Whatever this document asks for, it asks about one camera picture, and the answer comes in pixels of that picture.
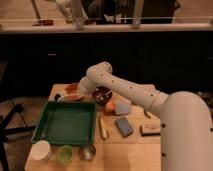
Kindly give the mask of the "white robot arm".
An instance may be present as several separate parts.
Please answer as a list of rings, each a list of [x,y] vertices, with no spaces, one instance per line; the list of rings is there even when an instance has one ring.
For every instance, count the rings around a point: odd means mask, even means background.
[[[161,121],[161,171],[213,171],[213,119],[205,101],[188,91],[166,94],[112,74],[101,62],[80,80],[81,94],[99,86],[128,98]]]

